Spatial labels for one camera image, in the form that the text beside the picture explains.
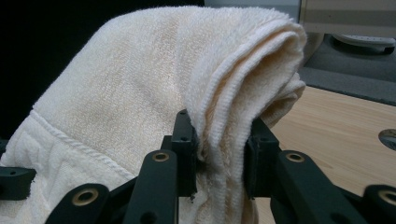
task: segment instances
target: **wooden table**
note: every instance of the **wooden table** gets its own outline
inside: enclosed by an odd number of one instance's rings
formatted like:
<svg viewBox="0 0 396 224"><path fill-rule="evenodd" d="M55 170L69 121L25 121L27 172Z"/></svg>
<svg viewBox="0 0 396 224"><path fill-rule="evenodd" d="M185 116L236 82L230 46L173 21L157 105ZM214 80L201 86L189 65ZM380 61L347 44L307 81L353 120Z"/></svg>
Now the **wooden table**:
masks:
<svg viewBox="0 0 396 224"><path fill-rule="evenodd" d="M373 184L396 187L396 151L378 134L396 129L396 107L306 88L274 128L282 149L310 156L337 186L362 195ZM256 199L260 223L275 223L269 199Z"/></svg>

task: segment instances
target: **terry cloth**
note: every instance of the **terry cloth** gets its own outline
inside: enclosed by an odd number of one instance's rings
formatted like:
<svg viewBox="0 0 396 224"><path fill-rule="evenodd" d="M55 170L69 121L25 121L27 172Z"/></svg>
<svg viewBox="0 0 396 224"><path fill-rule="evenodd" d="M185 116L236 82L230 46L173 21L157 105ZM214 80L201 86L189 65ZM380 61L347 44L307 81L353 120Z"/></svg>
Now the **terry cloth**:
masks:
<svg viewBox="0 0 396 224"><path fill-rule="evenodd" d="M304 44L300 25L263 8L164 7L107 22L10 139L1 165L37 175L27 200L0 202L0 222L43 223L69 190L137 176L187 108L205 169L193 203L180 199L180 222L256 223L244 145L255 118L272 127L301 96Z"/></svg>

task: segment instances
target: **white towel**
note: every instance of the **white towel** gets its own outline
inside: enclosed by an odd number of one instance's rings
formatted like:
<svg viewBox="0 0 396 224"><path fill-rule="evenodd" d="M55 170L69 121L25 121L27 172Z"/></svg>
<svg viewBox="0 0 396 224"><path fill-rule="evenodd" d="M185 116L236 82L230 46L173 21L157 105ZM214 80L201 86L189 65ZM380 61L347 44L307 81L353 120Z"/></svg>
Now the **white towel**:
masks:
<svg viewBox="0 0 396 224"><path fill-rule="evenodd" d="M0 202L0 222L43 223L74 187L135 177L183 108L205 171L193 203L180 199L181 223L257 222L244 144L254 118L271 127L301 96L304 44L300 25L262 8L165 7L107 22L10 139L0 164L37 175L27 200Z"/></svg>

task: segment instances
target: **light wooden surface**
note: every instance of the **light wooden surface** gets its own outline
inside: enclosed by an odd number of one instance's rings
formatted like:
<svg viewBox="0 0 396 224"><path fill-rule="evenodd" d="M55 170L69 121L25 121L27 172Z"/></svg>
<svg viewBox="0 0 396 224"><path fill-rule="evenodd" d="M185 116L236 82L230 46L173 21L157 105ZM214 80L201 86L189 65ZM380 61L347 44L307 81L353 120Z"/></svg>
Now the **light wooden surface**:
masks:
<svg viewBox="0 0 396 224"><path fill-rule="evenodd" d="M362 195L373 184L396 187L396 151L378 134L396 129L396 107L306 88L272 130L282 149L310 156L337 186ZM268 199L256 199L260 223L275 223Z"/></svg>

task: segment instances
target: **folded towel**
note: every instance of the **folded towel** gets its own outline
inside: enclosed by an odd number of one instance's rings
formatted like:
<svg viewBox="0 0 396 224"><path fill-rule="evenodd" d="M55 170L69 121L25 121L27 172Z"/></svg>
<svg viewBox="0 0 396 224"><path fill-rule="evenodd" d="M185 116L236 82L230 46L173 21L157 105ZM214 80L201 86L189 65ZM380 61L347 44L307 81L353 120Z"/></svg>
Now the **folded towel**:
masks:
<svg viewBox="0 0 396 224"><path fill-rule="evenodd" d="M137 176L183 108L205 169L193 203L180 199L181 223L257 222L244 145L255 118L271 127L301 96L304 44L300 25L263 8L165 7L107 22L10 139L0 164L37 175L27 200L0 202L0 222L43 223L76 186Z"/></svg>

